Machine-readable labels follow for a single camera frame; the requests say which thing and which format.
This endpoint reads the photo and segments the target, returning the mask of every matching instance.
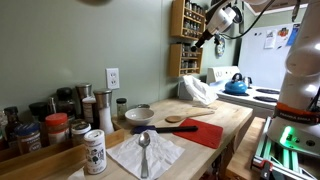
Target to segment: wooden spoon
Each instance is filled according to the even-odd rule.
[[[166,121],[171,122],[171,123],[175,123],[175,122],[182,121],[188,117],[204,116],[204,115],[208,115],[208,114],[214,114],[214,111],[189,114],[186,116],[168,116],[168,117],[166,117]]]

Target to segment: white napkin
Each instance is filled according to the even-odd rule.
[[[216,99],[218,95],[208,84],[203,83],[200,79],[196,79],[191,75],[183,76],[183,80],[188,93],[198,99],[203,105],[209,105]]]
[[[156,131],[146,130],[150,145],[146,149],[149,177],[157,179],[180,157],[184,149],[159,136]],[[138,144],[140,134],[107,149],[107,153],[124,168],[141,179],[142,147]]]
[[[83,167],[68,177],[68,180],[86,180],[84,177]]]

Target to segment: wooden countertop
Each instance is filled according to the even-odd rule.
[[[155,116],[150,124],[153,124],[156,127],[178,126],[181,122],[168,123],[164,120],[165,117],[169,115],[186,115],[196,112],[212,111],[212,109],[194,107],[194,105],[198,105],[198,102],[182,101],[177,99],[166,99],[153,103],[150,108],[154,110]],[[223,127],[224,130],[219,148],[208,148],[198,143],[175,136],[172,133],[160,134],[163,138],[184,148],[185,151],[172,165],[172,167],[159,179],[199,179],[222,150],[231,142],[232,138],[252,114],[251,108],[229,104],[219,100],[214,101],[210,107],[216,108],[216,110],[214,110],[215,114],[195,117],[193,119]],[[132,126],[128,125],[126,122],[118,123],[116,119],[113,120],[116,126],[123,128],[124,139],[131,137],[130,130],[132,129]],[[106,170],[98,175],[89,175],[85,172],[86,179],[136,179],[136,177],[119,166],[114,160],[110,159],[109,156],[107,163],[108,165]],[[45,178],[67,179],[73,172],[83,167],[84,164],[85,160],[80,160],[68,168],[48,174]]]

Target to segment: red lid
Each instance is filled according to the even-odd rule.
[[[68,121],[66,113],[55,113],[46,117],[46,125],[55,126]]]

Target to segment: blue kettle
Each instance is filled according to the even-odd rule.
[[[228,94],[244,94],[248,86],[243,82],[242,75],[240,73],[236,73],[233,75],[230,82],[227,82],[224,91]]]

